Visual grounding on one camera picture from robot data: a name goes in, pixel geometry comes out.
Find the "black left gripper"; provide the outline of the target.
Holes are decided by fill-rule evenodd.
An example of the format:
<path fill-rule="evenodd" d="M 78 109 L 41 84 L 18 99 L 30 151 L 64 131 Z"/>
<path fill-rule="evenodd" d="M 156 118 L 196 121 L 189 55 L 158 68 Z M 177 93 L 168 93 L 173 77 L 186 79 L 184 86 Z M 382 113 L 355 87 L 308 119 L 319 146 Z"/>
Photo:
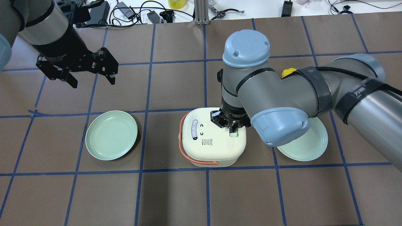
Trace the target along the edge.
<path fill-rule="evenodd" d="M 111 85 L 116 83 L 119 63 L 115 57 L 106 47 L 90 51 L 73 27 L 68 27 L 58 40 L 36 45 L 35 49 L 39 52 L 36 66 L 49 79 L 65 79 L 76 89 L 78 81 L 70 73 L 88 71 L 106 76 Z"/>

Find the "green plate near right arm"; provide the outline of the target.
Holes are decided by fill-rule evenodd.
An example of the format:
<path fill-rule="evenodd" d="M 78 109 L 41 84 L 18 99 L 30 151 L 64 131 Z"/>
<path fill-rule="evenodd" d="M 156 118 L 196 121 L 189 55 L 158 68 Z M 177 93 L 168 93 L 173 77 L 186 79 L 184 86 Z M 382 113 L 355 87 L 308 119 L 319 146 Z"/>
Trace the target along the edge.
<path fill-rule="evenodd" d="M 316 160 L 326 151 L 328 146 L 328 133 L 322 121 L 317 118 L 310 118 L 310 128 L 301 137 L 277 149 L 290 159 L 296 161 Z"/>

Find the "green plate near left arm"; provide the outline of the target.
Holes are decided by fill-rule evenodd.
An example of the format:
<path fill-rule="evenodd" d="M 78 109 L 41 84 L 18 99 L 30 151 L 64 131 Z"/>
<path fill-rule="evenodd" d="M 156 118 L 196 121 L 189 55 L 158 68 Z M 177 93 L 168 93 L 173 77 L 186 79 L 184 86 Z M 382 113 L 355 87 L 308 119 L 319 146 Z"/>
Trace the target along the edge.
<path fill-rule="evenodd" d="M 133 147 L 138 136 L 136 120 L 120 110 L 105 112 L 89 125 L 85 145 L 98 160 L 116 160 Z"/>

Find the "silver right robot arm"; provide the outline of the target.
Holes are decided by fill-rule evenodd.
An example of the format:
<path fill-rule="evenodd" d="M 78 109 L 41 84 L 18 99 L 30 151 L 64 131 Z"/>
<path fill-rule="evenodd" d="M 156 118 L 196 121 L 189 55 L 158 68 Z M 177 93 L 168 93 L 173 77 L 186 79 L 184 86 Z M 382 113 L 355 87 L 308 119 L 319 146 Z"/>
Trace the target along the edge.
<path fill-rule="evenodd" d="M 256 30 L 231 34 L 217 73 L 222 102 L 210 113 L 218 127 L 254 127 L 270 147 L 301 137 L 309 118 L 335 111 L 393 166 L 401 170 L 401 91 L 385 83 L 385 71 L 366 53 L 307 66 L 283 78 L 268 62 L 270 43 Z"/>

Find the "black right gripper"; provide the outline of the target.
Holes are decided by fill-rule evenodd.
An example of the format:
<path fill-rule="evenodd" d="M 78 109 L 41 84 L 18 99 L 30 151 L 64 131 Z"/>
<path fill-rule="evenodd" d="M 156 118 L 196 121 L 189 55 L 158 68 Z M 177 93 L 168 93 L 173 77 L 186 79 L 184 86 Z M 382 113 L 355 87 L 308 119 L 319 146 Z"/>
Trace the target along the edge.
<path fill-rule="evenodd" d="M 229 129 L 230 133 L 237 133 L 239 128 L 251 126 L 250 118 L 243 107 L 221 107 L 210 111 L 210 120 L 220 128 Z"/>

